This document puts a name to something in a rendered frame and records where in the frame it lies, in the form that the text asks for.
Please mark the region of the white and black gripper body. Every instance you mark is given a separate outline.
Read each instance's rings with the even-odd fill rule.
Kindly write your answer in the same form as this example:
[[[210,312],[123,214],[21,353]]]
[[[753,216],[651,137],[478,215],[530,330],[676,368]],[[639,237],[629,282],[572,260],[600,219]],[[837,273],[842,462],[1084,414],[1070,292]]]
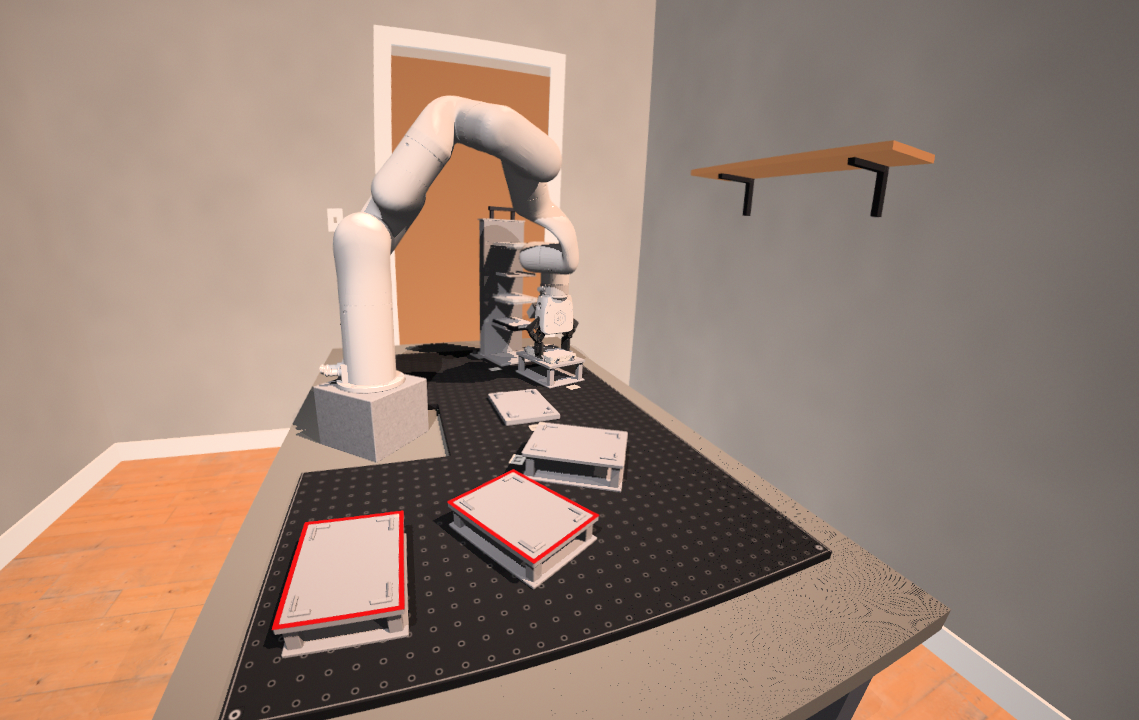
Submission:
[[[540,325],[534,327],[534,332],[538,332],[538,328],[540,328],[543,334],[572,332],[572,296],[570,296],[570,293],[564,296],[551,296],[540,293],[540,296],[538,296],[536,300],[536,313],[534,313],[534,319],[536,319],[536,316],[540,316]]]

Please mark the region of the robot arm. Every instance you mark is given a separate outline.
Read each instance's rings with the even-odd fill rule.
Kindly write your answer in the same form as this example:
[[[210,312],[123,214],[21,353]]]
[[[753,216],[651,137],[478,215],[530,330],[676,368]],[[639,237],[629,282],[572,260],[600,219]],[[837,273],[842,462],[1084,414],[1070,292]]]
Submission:
[[[321,365],[319,373],[339,375],[342,391],[376,393],[403,386],[404,374],[395,363],[390,255],[421,213],[426,193],[453,155],[454,144],[501,159],[514,211],[542,224],[559,242],[525,243],[521,264],[527,272],[541,273],[536,291],[543,295],[570,293],[570,275],[579,263],[577,240],[547,185],[563,167],[557,144],[508,106],[437,97],[374,175],[364,208],[342,219],[333,232],[344,363]]]

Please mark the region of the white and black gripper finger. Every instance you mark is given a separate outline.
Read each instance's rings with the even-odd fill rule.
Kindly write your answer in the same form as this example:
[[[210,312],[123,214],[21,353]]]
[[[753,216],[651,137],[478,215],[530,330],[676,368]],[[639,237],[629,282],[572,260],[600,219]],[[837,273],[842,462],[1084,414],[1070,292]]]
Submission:
[[[572,329],[572,332],[563,333],[562,347],[564,347],[564,350],[566,350],[566,351],[570,351],[570,338],[573,337],[575,328],[577,328],[577,324],[579,324],[577,320],[575,320],[573,318],[573,329]]]
[[[540,325],[540,316],[536,316],[534,322],[531,322],[527,325],[527,327],[525,327],[525,332],[528,332],[528,336],[531,336],[531,338],[534,341],[534,355],[541,357],[543,355],[542,339],[544,337],[544,334],[541,332],[540,328],[538,328],[538,332],[534,333],[534,327],[536,327],[536,325]]]

